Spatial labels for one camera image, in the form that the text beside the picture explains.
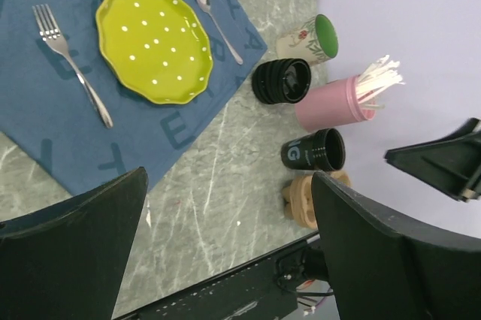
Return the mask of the blue letter placemat cloth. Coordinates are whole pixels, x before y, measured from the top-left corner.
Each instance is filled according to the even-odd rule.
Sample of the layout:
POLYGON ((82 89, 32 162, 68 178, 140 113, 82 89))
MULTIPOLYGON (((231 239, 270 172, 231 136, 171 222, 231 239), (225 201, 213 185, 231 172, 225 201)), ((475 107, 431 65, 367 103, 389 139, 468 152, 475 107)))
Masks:
MULTIPOLYGON (((184 1, 197 8, 196 0, 184 1)), ((101 2, 1 0, 1 130, 72 195, 138 167, 157 184, 267 49, 238 0, 211 0, 216 21, 244 63, 236 63, 212 19, 197 11, 213 56, 207 89, 183 106, 155 105, 125 88, 102 58, 94 20, 101 2), (32 10, 40 4, 52 8, 113 128, 104 127, 74 70, 41 39, 32 10)))

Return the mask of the white wrapped straws bundle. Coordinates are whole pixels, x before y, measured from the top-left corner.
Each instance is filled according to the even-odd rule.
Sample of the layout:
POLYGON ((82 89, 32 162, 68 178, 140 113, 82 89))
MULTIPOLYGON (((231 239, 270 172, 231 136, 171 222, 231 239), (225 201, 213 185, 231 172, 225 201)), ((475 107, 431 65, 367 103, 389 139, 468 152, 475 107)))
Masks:
POLYGON ((398 69, 399 61, 390 59, 390 55, 371 63, 355 81, 355 97, 363 110, 379 110, 383 105, 376 100, 383 92, 394 85, 404 85, 405 82, 398 69))

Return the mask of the silver spoon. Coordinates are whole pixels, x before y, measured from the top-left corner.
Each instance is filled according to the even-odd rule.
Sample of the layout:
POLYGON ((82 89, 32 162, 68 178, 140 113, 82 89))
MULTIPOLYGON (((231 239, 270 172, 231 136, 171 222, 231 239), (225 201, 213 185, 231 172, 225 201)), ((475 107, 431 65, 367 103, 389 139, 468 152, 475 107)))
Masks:
POLYGON ((215 25, 215 27, 216 27, 217 30, 219 31, 222 39, 223 39, 224 42, 225 42, 225 45, 227 46, 227 48, 229 49, 230 53, 231 53, 232 56, 234 57, 234 60, 236 61, 236 63, 238 63, 239 65, 242 65, 242 64, 244 63, 244 60, 243 60, 242 57, 239 55, 239 53, 236 51, 236 49, 231 45, 231 42, 227 39, 227 37, 225 36, 223 30, 221 29, 219 23, 216 21, 216 18, 215 18, 215 16, 213 15, 212 10, 211 10, 210 0, 196 0, 196 1, 197 1, 197 3, 198 3, 198 6, 200 7, 200 9, 202 9, 203 12, 205 12, 206 14, 208 14, 209 17, 212 19, 213 24, 215 25))

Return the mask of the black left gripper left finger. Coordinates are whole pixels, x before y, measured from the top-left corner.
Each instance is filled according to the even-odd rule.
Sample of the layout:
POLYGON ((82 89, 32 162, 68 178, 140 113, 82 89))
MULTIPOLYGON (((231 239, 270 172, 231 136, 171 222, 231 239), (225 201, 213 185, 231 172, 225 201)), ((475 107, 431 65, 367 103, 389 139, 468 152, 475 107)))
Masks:
POLYGON ((3 319, 110 319, 147 194, 144 168, 1 223, 3 319))

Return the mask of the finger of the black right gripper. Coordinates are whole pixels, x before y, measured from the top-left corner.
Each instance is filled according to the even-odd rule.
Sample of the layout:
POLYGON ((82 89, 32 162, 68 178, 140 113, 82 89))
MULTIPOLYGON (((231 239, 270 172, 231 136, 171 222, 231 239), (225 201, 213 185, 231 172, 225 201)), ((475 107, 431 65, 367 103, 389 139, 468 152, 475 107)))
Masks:
POLYGON ((388 164, 455 201, 480 198, 480 120, 469 118, 438 140, 390 149, 388 164))

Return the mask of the floral mug green inside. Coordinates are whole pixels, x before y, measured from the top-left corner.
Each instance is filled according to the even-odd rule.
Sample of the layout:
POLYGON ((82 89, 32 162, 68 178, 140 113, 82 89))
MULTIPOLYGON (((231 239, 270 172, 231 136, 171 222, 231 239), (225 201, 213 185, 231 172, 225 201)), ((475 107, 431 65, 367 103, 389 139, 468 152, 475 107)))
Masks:
POLYGON ((317 14, 278 37, 279 59, 303 59, 310 65, 327 62, 337 56, 339 43, 335 28, 327 16, 317 14))

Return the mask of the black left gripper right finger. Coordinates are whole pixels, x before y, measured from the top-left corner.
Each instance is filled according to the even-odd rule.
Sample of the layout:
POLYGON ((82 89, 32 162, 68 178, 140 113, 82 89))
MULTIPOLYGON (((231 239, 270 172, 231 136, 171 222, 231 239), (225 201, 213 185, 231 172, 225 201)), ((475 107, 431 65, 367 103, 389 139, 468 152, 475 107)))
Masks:
POLYGON ((480 240, 380 204, 324 172, 312 181, 342 319, 478 319, 480 240))

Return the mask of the green polka dot plate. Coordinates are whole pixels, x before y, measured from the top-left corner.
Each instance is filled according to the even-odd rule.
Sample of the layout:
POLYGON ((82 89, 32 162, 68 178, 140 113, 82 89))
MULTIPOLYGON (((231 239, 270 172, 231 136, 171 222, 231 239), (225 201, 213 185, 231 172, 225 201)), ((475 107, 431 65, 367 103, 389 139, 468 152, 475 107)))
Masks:
POLYGON ((210 39, 183 0, 103 0, 95 21, 104 60, 153 104, 187 104, 207 89, 210 39))

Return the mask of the pink straw holder cup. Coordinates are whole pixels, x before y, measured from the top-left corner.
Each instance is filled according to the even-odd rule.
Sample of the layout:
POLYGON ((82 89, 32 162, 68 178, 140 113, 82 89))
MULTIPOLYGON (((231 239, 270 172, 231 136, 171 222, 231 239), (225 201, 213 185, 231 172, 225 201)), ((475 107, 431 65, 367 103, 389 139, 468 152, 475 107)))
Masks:
POLYGON ((355 92, 358 76, 335 80, 314 89, 295 104, 301 127, 310 133, 321 129, 372 120, 373 109, 364 109, 355 92))

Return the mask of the brown pulp cup carrier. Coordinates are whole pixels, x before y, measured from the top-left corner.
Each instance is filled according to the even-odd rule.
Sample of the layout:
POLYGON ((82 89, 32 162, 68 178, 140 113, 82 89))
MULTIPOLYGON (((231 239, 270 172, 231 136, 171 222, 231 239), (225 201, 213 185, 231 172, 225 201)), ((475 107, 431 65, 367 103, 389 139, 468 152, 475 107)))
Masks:
POLYGON ((317 222, 313 206, 312 174, 297 176, 282 190, 285 201, 284 215, 299 226, 316 230, 317 222))

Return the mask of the black base frame rail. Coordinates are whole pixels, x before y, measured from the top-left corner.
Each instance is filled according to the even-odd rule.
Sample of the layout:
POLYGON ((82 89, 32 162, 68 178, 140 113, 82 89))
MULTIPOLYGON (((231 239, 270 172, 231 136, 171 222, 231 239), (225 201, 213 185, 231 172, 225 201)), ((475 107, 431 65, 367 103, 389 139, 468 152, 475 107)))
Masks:
POLYGON ((298 305, 309 316, 334 294, 302 287, 317 275, 327 277, 327 270, 312 268, 321 254, 314 232, 119 318, 282 319, 298 305))

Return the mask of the black takeout cup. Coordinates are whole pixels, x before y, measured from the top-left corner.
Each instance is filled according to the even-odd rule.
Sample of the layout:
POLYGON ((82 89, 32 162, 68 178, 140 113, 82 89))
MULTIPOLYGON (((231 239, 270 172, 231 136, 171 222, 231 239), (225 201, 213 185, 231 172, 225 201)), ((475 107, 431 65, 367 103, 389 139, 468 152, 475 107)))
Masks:
POLYGON ((343 168, 346 148, 340 132, 327 128, 286 142, 280 156, 292 170, 331 172, 343 168))

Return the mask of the silver fork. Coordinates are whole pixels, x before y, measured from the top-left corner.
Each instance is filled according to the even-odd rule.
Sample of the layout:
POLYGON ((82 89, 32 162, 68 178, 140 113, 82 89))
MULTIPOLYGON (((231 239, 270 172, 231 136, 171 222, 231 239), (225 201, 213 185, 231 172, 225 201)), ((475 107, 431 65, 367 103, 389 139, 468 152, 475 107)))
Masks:
POLYGON ((34 5, 32 10, 35 20, 38 24, 41 39, 54 53, 62 56, 72 67, 74 73, 84 88, 87 97, 92 103, 92 106, 101 118, 101 121, 104 123, 104 126, 106 128, 113 128, 113 120, 103 101, 100 99, 97 92, 93 89, 89 81, 83 75, 82 71, 77 67, 74 60, 71 58, 68 42, 66 41, 65 36, 57 24, 50 6, 44 4, 34 5))

